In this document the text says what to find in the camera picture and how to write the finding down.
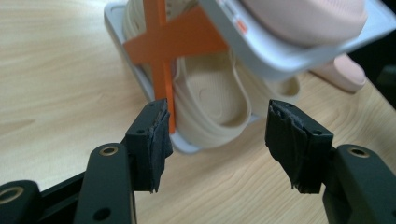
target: wooden table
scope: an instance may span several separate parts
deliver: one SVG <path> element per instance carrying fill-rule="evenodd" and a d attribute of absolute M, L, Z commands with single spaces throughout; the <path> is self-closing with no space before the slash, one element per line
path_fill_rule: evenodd
<path fill-rule="evenodd" d="M 47 189 L 84 171 L 90 152 L 119 142 L 146 104 L 106 28 L 107 2 L 1 1 L 0 185 L 31 179 Z M 297 106 L 334 133 L 334 146 L 368 147 L 396 173 L 395 110 L 371 83 L 351 95 L 299 78 Z M 264 124 L 224 147 L 174 153 L 159 193 L 136 193 L 138 222 L 327 223 L 321 195 L 290 189 Z"/>

